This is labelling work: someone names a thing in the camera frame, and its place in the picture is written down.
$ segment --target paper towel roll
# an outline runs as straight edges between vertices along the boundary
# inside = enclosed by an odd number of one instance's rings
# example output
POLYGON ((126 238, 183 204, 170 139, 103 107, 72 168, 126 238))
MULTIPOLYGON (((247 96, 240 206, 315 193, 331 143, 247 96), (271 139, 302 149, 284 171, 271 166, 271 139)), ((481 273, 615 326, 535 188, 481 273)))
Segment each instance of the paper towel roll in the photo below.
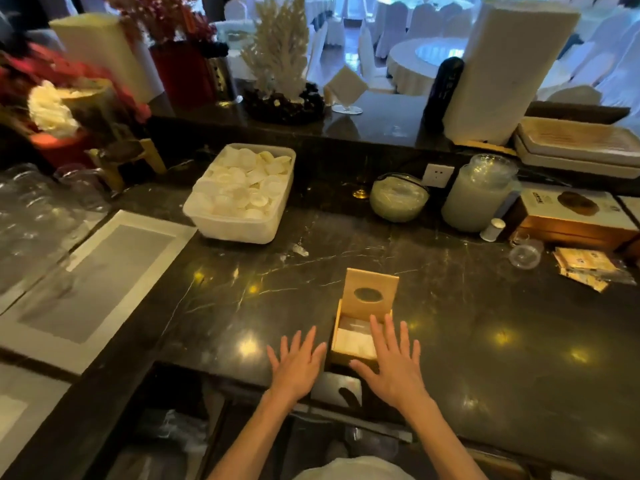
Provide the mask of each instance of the paper towel roll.
POLYGON ((504 145, 578 19, 578 11, 557 2, 482 0, 442 119, 445 135, 504 145))
POLYGON ((70 59, 108 69, 136 101, 148 103, 164 92, 149 49, 140 41, 129 44, 117 16, 84 13, 49 25, 70 59))

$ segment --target wooden box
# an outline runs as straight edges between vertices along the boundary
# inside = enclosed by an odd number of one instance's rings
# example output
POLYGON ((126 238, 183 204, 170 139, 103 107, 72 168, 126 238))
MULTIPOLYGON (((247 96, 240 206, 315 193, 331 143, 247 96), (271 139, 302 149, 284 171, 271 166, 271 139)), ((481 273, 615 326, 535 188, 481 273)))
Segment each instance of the wooden box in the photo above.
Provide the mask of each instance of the wooden box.
POLYGON ((369 317, 375 315, 382 322, 385 314, 393 316, 399 279, 389 274, 347 268, 344 291, 335 315, 329 363, 348 366, 356 358, 373 370, 378 369, 369 317))

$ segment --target decorative branch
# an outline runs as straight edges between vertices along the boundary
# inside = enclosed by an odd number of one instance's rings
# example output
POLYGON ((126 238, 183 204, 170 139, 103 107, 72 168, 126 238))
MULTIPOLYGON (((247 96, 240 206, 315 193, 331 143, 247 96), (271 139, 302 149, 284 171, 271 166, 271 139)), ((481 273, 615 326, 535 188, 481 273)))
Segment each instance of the decorative branch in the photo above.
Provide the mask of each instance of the decorative branch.
POLYGON ((241 53, 256 78, 255 87, 267 97, 280 93, 292 102, 302 102, 306 80, 309 31, 305 0, 275 0, 256 3, 259 19, 253 42, 241 53))

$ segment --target wall socket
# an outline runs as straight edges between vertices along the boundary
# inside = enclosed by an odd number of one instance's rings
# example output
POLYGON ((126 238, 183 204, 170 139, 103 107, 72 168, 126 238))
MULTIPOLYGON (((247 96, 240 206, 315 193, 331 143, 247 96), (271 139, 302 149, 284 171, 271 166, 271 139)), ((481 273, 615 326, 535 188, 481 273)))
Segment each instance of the wall socket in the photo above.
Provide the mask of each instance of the wall socket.
POLYGON ((437 187, 443 189, 447 186, 447 182, 451 178, 455 170, 452 166, 437 165, 436 163, 429 163, 427 169, 422 176, 422 184, 427 187, 437 187))

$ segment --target red vase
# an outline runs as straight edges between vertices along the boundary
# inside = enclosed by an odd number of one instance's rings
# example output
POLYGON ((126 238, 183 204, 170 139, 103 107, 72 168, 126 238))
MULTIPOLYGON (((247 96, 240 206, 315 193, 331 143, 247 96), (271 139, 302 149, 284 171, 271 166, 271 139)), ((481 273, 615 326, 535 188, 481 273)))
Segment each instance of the red vase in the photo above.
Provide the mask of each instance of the red vase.
POLYGON ((204 57, 189 42, 165 42, 150 51, 171 104, 190 109, 215 101, 204 57))

